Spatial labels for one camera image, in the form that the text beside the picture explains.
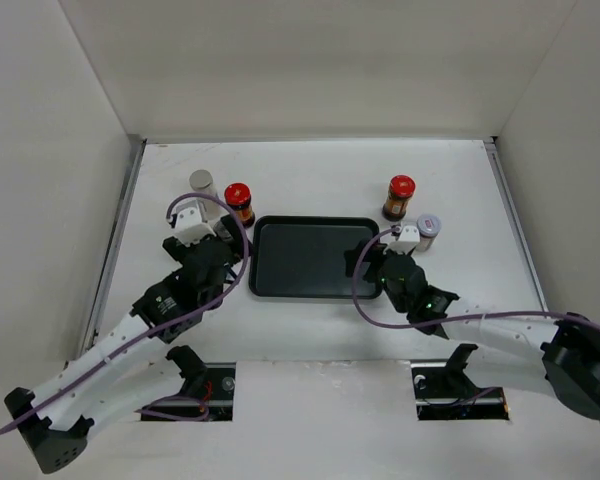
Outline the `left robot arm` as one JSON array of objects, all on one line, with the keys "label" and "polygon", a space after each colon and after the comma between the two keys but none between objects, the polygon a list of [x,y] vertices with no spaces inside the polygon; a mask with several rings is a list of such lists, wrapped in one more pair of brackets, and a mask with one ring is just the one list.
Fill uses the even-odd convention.
[{"label": "left robot arm", "polygon": [[33,388],[17,387],[4,399],[40,471],[53,474],[72,463],[109,424],[164,400],[201,393],[204,361],[176,339],[218,308],[240,281],[252,253],[241,234],[210,235],[164,249],[179,268],[150,286],[108,335],[59,374]]}]

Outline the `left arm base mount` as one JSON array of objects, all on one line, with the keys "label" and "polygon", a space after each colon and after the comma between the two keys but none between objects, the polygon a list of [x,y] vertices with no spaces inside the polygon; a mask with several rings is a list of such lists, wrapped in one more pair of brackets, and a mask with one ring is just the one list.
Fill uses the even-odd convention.
[{"label": "left arm base mount", "polygon": [[166,358],[180,369],[183,384],[138,411],[148,422],[229,422],[233,420],[237,365],[205,363],[190,347],[172,348]]}]

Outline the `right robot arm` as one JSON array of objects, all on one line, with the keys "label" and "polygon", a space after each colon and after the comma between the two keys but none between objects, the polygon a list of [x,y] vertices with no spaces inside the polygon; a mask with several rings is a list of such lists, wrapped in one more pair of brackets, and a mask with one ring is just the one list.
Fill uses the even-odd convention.
[{"label": "right robot arm", "polygon": [[381,287],[405,316],[401,329],[458,342],[443,373],[451,393],[526,390],[600,420],[600,325],[575,313],[490,311],[433,286],[411,255],[375,240],[344,258],[347,277]]}]

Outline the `peppercorn bottle silver cap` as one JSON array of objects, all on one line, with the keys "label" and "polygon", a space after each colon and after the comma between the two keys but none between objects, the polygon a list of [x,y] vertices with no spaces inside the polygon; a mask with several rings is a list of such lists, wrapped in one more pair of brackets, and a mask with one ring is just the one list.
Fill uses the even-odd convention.
[{"label": "peppercorn bottle silver cap", "polygon": [[[201,193],[218,200],[218,192],[211,173],[204,169],[199,169],[191,173],[189,184],[193,192]],[[220,206],[206,198],[198,200],[202,214],[207,221],[218,219],[222,214]]]}]

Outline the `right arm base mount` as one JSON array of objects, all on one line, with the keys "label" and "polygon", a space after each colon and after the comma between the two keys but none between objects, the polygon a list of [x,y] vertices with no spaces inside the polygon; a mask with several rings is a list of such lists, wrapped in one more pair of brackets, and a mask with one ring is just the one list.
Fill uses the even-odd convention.
[{"label": "right arm base mount", "polygon": [[477,387],[465,374],[477,345],[460,344],[446,360],[410,364],[420,421],[509,420],[501,387]]}]

